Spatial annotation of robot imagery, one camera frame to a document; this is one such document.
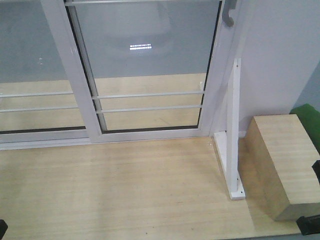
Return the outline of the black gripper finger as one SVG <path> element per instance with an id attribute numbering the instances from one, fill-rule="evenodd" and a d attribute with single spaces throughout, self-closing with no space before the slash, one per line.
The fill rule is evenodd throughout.
<path id="1" fill-rule="evenodd" d="M 8 229 L 8 225 L 4 219 L 0 219 L 0 238 L 3 238 L 6 231 Z"/>
<path id="2" fill-rule="evenodd" d="M 316 160 L 312 165 L 318 182 L 320 181 L 320 161 Z M 301 216 L 296 220 L 296 224 L 303 236 L 320 233 L 320 215 Z"/>

